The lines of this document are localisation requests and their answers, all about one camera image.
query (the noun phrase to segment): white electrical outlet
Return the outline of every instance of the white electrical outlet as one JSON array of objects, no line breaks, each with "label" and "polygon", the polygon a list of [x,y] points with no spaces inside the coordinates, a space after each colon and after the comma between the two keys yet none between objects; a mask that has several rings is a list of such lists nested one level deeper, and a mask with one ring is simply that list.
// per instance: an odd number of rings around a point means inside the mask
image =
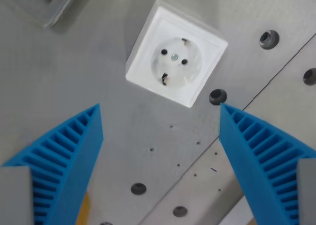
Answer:
[{"label": "white electrical outlet", "polygon": [[228,45],[210,31],[156,0],[126,63],[126,79],[192,107]]}]

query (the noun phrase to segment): blue plastic part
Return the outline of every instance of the blue plastic part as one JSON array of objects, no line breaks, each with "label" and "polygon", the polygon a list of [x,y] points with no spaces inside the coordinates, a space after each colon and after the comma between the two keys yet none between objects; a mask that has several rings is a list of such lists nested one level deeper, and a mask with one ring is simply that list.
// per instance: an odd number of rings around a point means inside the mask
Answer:
[{"label": "blue plastic part", "polygon": [[103,141],[100,106],[72,117],[3,166],[29,166],[35,225],[74,225]]},{"label": "blue plastic part", "polygon": [[220,142],[258,225],[298,225],[296,167],[316,151],[241,110],[221,104]]}]

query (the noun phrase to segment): metal plate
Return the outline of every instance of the metal plate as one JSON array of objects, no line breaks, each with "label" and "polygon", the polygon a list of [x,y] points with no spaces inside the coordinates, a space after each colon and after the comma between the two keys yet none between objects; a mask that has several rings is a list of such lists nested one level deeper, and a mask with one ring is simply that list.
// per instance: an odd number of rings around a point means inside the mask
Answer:
[{"label": "metal plate", "polygon": [[[304,84],[303,75],[315,66],[315,49],[314,37],[245,109],[246,112],[266,120],[314,149],[316,85]],[[216,140],[143,224],[216,225],[241,195],[241,188],[224,149],[219,140]],[[186,207],[188,215],[182,219],[174,217],[171,211],[175,206]],[[241,220],[238,215],[233,219],[236,224]]]},{"label": "metal plate", "polygon": [[[125,79],[126,58],[153,1],[82,1],[81,12],[69,10],[53,31],[0,4],[0,162],[100,102],[106,138],[89,185],[91,225],[141,222],[218,136],[219,107],[209,93],[223,88],[228,104],[244,108],[316,24],[315,0],[165,0],[229,42],[187,109]],[[263,50],[259,38],[268,29],[278,31],[280,43]],[[146,194],[130,192],[135,182],[147,186]]]}]

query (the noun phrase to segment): gray metal panel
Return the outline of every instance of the gray metal panel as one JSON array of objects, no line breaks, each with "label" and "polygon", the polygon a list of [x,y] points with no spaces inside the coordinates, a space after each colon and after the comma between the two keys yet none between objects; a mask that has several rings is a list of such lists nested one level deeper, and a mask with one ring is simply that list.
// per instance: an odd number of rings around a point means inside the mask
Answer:
[{"label": "gray metal panel", "polygon": [[[315,0],[165,0],[229,42],[187,109],[125,79],[125,52],[152,1],[82,1],[71,25],[54,31],[25,24],[0,4],[0,162],[100,102],[106,139],[89,187],[92,225],[138,224],[218,136],[219,107],[209,93],[223,88],[228,104],[245,107],[315,32]],[[281,41],[263,50],[258,42],[268,29]],[[131,194],[135,182],[147,186],[145,195]]]},{"label": "gray metal panel", "polygon": [[301,159],[297,164],[297,190],[300,225],[316,224],[316,159]]},{"label": "gray metal panel", "polygon": [[[315,49],[314,37],[245,109],[314,149],[316,85],[305,85],[303,75],[316,62]],[[145,218],[142,225],[217,225],[241,195],[242,190],[217,139]],[[185,218],[173,216],[175,206],[188,208]]]},{"label": "gray metal panel", "polygon": [[0,221],[33,225],[33,192],[29,167],[0,167]]}]

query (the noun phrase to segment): mounting hole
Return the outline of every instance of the mounting hole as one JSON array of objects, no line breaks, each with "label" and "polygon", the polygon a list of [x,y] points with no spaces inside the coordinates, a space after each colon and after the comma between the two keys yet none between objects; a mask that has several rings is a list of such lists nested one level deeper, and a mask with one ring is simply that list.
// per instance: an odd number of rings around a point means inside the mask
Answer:
[{"label": "mounting hole", "polygon": [[135,183],[130,191],[132,191],[133,194],[136,194],[136,195],[141,195],[141,194],[144,194],[146,191],[147,191],[147,188],[144,184],[142,183]]},{"label": "mounting hole", "polygon": [[309,86],[316,84],[316,68],[307,70],[303,76],[303,81]]},{"label": "mounting hole", "polygon": [[167,51],[166,49],[163,49],[163,50],[161,51],[161,54],[162,54],[162,55],[167,55],[167,54],[168,54],[168,51]]},{"label": "mounting hole", "polygon": [[209,102],[213,105],[220,105],[227,99],[227,93],[223,89],[216,89],[208,97]]},{"label": "mounting hole", "polygon": [[181,63],[182,63],[183,65],[187,65],[187,64],[188,64],[188,61],[187,61],[186,59],[183,59],[183,60],[181,61]]},{"label": "mounting hole", "polygon": [[261,48],[268,50],[274,48],[279,40],[280,36],[278,33],[274,30],[269,30],[262,34],[259,44]]},{"label": "mounting hole", "polygon": [[177,218],[182,218],[186,214],[188,214],[187,208],[183,206],[178,206],[173,209],[173,215],[176,216]]}]

